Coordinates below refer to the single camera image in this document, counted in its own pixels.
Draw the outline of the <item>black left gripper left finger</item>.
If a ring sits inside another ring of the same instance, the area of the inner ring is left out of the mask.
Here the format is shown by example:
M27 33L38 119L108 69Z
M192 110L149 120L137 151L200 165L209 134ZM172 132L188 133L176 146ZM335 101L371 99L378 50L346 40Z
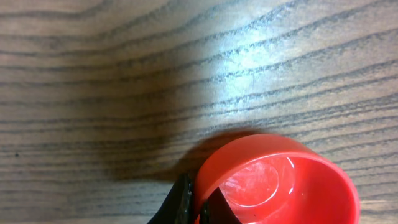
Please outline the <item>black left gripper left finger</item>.
M193 182L182 174L148 224L190 224L192 222Z

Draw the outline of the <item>red plastic measuring scoop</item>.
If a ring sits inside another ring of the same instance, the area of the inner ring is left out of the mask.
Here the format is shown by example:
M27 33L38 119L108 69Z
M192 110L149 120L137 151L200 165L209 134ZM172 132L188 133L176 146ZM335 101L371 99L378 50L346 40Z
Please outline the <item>red plastic measuring scoop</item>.
M238 138L217 149L194 183L193 218L211 194L241 223L358 224L358 191L336 164L275 134Z

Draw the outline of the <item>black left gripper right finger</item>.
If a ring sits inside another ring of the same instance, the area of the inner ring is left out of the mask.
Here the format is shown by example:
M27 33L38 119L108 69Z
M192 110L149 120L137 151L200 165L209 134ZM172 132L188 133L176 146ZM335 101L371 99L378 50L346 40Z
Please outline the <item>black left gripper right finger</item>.
M203 204L199 224L242 224L233 213L220 188Z

